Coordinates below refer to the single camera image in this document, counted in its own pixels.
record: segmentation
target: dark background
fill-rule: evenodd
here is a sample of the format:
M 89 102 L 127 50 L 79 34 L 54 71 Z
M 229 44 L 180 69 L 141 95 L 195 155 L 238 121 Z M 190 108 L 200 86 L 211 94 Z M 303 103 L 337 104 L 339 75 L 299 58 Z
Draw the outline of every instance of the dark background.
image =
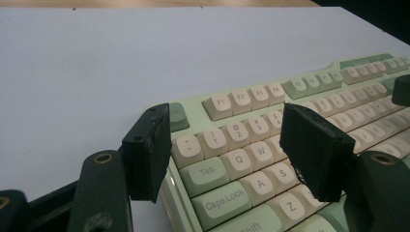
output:
M 312 1 L 321 7 L 342 7 L 401 41 L 410 44 L 410 0 Z

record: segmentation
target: mechanical keyboard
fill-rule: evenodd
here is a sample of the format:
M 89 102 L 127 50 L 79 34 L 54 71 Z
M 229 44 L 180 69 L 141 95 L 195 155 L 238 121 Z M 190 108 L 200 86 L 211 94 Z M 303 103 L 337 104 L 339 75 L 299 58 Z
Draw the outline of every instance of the mechanical keyboard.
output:
M 174 231 L 348 231 L 345 196 L 314 199 L 281 150 L 283 103 L 308 107 L 349 134 L 357 155 L 382 151 L 410 166 L 410 108 L 391 96 L 409 68 L 410 58 L 380 53 L 171 102 L 161 198 Z

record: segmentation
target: white table surface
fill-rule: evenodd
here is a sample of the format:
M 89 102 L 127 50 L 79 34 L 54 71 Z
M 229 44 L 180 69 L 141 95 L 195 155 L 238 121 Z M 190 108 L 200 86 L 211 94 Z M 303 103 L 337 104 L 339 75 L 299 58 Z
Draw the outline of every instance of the white table surface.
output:
M 34 200 L 149 105 L 410 46 L 341 8 L 0 9 L 0 189 Z M 135 231 L 170 231 L 161 201 Z

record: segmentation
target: screw hole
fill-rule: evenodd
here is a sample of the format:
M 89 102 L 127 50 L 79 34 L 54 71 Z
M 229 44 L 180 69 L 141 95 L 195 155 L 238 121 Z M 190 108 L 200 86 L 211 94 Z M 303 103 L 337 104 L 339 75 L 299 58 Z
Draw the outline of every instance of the screw hole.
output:
M 379 163 L 385 164 L 385 165 L 395 165 L 395 161 L 391 159 L 390 157 L 387 156 L 382 156 L 382 155 L 373 155 L 371 158 Z
M 99 154 L 94 158 L 94 162 L 97 164 L 106 164 L 108 162 L 111 162 L 112 160 L 112 155 L 111 154 Z

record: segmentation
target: green keycap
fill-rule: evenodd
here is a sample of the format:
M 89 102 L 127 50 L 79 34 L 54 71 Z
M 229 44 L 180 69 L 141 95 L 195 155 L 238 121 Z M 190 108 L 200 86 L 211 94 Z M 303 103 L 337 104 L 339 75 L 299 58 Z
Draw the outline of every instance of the green keycap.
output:
M 203 230 L 229 220 L 250 209 L 250 199 L 239 182 L 232 182 L 192 200 Z
M 314 215 L 293 227 L 290 232 L 336 232 L 334 227 L 319 215 Z
M 272 208 L 263 204 L 209 232 L 226 231 L 280 232 L 282 231 L 282 226 Z
M 382 85 L 384 85 L 387 89 L 387 95 L 390 95 L 393 93 L 393 88 L 395 87 L 395 78 L 390 78 L 390 79 L 385 79 L 380 81 Z
M 177 102 L 169 104 L 169 121 L 171 132 L 180 131 L 190 127 L 184 107 Z
M 219 157 L 186 166 L 180 170 L 180 174 L 190 197 L 229 182 L 228 173 Z
M 345 200 L 346 196 L 343 196 L 340 198 L 339 202 L 334 202 L 317 212 L 318 215 L 327 220 L 334 229 L 339 232 L 349 231 L 346 215 L 344 214 L 343 209 Z

